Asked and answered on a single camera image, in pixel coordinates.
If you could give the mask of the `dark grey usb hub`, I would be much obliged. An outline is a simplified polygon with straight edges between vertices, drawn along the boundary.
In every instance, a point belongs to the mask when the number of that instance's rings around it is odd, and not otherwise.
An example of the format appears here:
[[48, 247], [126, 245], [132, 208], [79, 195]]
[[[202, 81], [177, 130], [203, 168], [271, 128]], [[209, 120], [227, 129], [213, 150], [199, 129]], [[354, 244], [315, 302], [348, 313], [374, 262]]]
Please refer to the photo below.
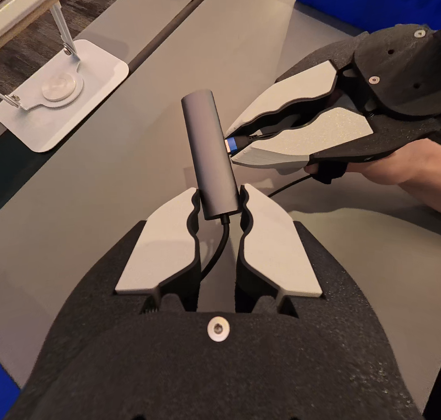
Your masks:
[[181, 104], [204, 218], [229, 224], [239, 211], [239, 191], [213, 94], [197, 90]]

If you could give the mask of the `person's right forearm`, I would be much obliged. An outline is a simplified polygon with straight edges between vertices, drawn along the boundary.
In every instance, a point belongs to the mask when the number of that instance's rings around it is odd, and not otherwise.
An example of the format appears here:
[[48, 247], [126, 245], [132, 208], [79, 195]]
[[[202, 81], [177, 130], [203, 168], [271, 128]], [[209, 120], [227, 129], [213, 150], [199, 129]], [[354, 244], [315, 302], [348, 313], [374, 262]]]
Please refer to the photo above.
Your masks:
[[441, 212], [441, 181], [411, 179], [399, 184], [400, 188], [438, 213]]

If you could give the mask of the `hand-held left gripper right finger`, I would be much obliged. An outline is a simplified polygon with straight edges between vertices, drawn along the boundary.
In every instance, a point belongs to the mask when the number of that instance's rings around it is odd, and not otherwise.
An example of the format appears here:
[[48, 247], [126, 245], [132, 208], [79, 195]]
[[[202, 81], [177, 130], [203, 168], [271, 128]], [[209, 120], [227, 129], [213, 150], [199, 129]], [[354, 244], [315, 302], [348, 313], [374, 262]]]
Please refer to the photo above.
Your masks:
[[242, 185], [236, 283], [248, 296], [319, 298], [322, 289], [290, 215], [252, 185]]

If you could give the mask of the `person's right hand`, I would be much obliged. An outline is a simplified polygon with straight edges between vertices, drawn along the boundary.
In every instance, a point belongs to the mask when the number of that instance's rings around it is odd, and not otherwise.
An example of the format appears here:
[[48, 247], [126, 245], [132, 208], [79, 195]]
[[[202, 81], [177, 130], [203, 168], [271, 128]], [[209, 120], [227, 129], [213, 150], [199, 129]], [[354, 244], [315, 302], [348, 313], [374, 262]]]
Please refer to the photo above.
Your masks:
[[441, 146], [430, 139], [417, 140], [385, 158], [349, 163], [345, 172], [361, 174], [379, 185], [440, 189]]

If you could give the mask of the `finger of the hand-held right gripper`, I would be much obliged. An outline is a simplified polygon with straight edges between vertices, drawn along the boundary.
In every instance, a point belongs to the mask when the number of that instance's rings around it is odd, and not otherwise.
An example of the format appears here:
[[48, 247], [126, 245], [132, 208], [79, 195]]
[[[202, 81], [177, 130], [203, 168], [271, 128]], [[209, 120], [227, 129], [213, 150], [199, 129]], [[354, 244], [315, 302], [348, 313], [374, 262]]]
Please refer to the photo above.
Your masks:
[[274, 83], [260, 94], [225, 133], [225, 138], [252, 135], [280, 123], [293, 113], [296, 103], [311, 102], [330, 94], [335, 86], [337, 70], [330, 61], [313, 66]]
[[231, 157], [231, 162], [290, 174], [305, 167], [314, 153], [372, 134], [364, 116], [337, 107], [324, 111], [301, 128], [284, 129], [271, 138], [254, 141]]

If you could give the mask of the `black usb cable blue plugs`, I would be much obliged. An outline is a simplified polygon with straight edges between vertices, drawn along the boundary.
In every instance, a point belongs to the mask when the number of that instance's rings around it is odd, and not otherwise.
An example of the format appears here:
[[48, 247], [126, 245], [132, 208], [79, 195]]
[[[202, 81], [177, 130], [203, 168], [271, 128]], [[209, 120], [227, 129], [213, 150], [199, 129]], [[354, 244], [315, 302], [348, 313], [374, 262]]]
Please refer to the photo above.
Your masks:
[[[267, 134], [262, 134], [262, 135], [252, 135], [252, 136], [242, 135], [242, 136], [233, 136], [233, 137], [226, 138], [225, 139], [225, 146], [227, 148], [227, 153], [229, 154], [229, 156], [235, 156], [237, 153], [239, 153], [240, 151], [245, 149], [247, 146], [249, 146], [253, 142], [270, 138], [272, 135], [273, 135], [272, 133], [267, 133]], [[280, 192], [282, 192], [292, 186], [295, 186], [305, 180], [311, 179], [311, 178], [312, 178], [312, 175], [306, 175], [302, 178], [299, 178], [295, 181], [292, 181], [292, 182], [288, 183], [287, 185], [271, 192], [267, 196], [271, 198], [271, 197], [279, 194]]]

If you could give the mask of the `white stand with wooden board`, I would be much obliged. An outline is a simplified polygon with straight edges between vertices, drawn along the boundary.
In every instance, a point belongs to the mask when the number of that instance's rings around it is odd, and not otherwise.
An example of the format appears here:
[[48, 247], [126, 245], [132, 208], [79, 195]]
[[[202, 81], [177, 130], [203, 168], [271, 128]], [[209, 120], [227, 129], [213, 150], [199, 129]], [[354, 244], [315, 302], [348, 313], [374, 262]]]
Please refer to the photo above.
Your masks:
[[62, 50], [9, 94], [1, 93], [1, 134], [10, 131], [31, 151], [58, 145], [128, 76], [129, 67], [85, 39], [73, 40], [60, 0], [1, 0], [1, 47], [43, 13], [58, 28]]

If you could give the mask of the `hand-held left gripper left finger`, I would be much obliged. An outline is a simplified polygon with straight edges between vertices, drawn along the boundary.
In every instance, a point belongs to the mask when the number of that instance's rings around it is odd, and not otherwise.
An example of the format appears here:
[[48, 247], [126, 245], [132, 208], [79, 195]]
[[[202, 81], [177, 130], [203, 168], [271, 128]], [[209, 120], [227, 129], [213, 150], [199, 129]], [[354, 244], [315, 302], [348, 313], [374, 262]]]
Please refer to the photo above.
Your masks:
[[153, 212], [146, 219], [115, 292], [193, 294], [201, 281], [199, 211], [199, 190], [191, 187]]

